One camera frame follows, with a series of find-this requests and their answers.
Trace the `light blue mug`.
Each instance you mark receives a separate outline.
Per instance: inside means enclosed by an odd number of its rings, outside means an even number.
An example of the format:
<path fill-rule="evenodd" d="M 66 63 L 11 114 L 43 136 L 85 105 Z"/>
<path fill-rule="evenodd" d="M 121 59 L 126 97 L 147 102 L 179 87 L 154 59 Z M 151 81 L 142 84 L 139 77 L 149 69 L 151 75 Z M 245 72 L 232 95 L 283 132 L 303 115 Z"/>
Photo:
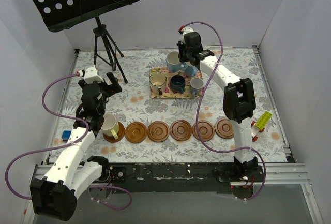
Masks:
<path fill-rule="evenodd" d="M 167 55 L 166 59 L 167 69 L 171 73 L 178 72 L 180 70 L 186 70 L 187 64 L 182 63 L 179 60 L 179 52 L 172 51 Z"/>

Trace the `blue mug with white interior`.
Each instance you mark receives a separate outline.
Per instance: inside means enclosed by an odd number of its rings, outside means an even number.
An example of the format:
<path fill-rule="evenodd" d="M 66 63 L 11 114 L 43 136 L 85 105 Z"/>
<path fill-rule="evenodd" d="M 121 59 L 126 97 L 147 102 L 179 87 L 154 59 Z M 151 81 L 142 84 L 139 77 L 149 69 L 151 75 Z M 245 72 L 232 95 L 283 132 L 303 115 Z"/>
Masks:
<path fill-rule="evenodd" d="M 186 66 L 185 66 L 185 75 L 188 76 L 188 77 L 195 77 L 196 74 L 197 74 L 197 67 L 194 66 L 194 65 L 191 65 L 190 62 L 185 62 Z"/>

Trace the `dark blue glazed mug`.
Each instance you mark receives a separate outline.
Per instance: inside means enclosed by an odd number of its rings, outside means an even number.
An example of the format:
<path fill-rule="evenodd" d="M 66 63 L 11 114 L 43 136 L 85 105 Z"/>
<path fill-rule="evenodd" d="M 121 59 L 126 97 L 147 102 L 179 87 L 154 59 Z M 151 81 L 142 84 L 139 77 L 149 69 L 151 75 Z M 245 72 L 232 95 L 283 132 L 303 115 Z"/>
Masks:
<path fill-rule="evenodd" d="M 174 75 L 170 79 L 170 89 L 173 92 L 182 94 L 185 91 L 186 81 L 181 75 Z"/>

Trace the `yellow-green mug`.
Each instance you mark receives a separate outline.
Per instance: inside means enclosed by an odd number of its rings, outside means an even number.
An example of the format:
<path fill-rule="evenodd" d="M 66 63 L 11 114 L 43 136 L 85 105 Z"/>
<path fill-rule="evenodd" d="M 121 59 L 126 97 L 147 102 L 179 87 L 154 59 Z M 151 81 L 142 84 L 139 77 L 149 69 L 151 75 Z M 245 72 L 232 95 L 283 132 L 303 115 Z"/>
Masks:
<path fill-rule="evenodd" d="M 108 137 L 118 139 L 119 123 L 113 114 L 105 114 L 101 130 Z"/>

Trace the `cream mug with black handle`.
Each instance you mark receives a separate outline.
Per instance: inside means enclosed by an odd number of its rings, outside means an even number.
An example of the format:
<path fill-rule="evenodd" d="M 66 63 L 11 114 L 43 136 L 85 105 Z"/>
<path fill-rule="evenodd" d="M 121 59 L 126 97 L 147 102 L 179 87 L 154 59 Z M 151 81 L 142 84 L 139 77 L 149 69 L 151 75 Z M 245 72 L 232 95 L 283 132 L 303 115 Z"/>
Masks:
<path fill-rule="evenodd" d="M 149 85 L 154 94 L 161 96 L 167 86 L 167 78 L 165 74 L 162 72 L 154 72 L 149 77 Z"/>

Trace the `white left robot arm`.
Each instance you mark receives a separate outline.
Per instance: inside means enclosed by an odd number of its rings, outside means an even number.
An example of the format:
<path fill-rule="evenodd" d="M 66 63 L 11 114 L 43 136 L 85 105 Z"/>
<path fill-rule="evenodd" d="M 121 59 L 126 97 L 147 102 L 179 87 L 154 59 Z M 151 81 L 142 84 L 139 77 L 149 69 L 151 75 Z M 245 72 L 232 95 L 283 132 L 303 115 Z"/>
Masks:
<path fill-rule="evenodd" d="M 35 214 L 68 221 L 83 191 L 94 181 L 103 183 L 109 179 L 109 162 L 102 156 L 90 157 L 82 169 L 77 169 L 102 128 L 109 97 L 122 91 L 113 73 L 108 72 L 107 77 L 110 84 L 103 78 L 89 83 L 85 79 L 79 81 L 82 103 L 76 111 L 69 146 L 62 150 L 43 178 L 35 178 L 30 184 Z"/>

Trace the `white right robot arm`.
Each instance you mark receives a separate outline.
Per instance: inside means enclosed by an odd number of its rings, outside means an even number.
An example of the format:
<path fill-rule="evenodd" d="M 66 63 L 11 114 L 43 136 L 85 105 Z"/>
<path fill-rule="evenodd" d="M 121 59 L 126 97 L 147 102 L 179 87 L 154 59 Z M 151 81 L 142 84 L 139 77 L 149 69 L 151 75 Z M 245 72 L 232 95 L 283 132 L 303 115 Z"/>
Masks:
<path fill-rule="evenodd" d="M 183 36 L 177 43 L 179 60 L 189 62 L 207 74 L 223 90 L 223 111 L 231 122 L 236 147 L 231 174 L 239 181 L 246 181 L 258 167 L 258 159 L 252 151 L 251 135 L 256 109 L 253 82 L 249 78 L 240 78 L 221 65 L 212 51 L 203 49 L 200 34 L 191 27 L 182 27 L 179 33 Z"/>

